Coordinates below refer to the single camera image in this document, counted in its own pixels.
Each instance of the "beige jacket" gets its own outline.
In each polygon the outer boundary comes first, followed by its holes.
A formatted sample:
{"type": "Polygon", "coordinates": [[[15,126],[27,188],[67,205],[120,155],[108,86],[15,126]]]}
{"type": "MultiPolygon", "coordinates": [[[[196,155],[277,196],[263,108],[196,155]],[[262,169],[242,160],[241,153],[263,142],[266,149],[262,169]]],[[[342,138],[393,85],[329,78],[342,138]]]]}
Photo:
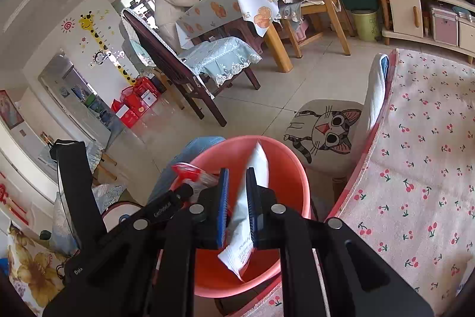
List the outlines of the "beige jacket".
{"type": "Polygon", "coordinates": [[[199,0],[155,0],[155,23],[158,27],[175,23],[185,12],[199,0]]]}

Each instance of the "sun sticker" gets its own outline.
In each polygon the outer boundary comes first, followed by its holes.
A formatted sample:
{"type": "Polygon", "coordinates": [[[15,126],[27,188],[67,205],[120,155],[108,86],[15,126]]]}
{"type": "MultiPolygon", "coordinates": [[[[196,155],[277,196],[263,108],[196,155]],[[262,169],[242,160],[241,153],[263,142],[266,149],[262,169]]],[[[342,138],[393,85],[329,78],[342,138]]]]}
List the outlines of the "sun sticker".
{"type": "Polygon", "coordinates": [[[63,23],[61,24],[61,31],[63,33],[70,33],[72,29],[74,29],[74,19],[66,18],[63,23]]]}

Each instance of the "jeans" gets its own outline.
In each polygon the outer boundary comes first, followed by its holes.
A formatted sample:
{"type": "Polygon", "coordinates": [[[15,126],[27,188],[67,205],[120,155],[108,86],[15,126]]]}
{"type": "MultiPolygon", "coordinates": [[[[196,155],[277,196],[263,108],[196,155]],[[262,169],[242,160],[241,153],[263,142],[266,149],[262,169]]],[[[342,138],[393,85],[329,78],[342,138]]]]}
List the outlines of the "jeans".
{"type": "Polygon", "coordinates": [[[170,186],[172,185],[173,181],[177,178],[177,174],[172,169],[172,165],[176,163],[189,163],[209,147],[212,147],[213,145],[218,144],[224,140],[224,137],[206,136],[197,137],[196,139],[190,141],[187,146],[183,148],[181,153],[175,156],[161,172],[160,178],[155,184],[155,187],[153,188],[148,198],[147,204],[160,197],[170,189],[170,186]]]}

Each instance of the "picture frame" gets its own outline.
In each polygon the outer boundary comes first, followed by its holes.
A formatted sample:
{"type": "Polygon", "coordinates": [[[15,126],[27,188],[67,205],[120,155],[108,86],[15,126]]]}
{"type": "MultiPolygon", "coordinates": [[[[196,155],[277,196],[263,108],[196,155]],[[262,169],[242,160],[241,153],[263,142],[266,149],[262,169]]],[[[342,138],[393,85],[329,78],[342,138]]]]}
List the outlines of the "picture frame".
{"type": "Polygon", "coordinates": [[[0,116],[10,130],[25,121],[6,90],[0,90],[0,116]]]}

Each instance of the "pink box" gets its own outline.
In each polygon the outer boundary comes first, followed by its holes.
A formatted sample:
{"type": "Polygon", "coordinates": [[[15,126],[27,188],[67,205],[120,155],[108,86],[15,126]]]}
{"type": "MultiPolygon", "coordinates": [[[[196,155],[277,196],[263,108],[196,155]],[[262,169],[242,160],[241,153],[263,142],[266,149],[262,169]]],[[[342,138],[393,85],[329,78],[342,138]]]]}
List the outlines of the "pink box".
{"type": "Polygon", "coordinates": [[[457,14],[452,10],[432,5],[430,7],[432,18],[432,34],[434,41],[458,45],[457,14]]]}

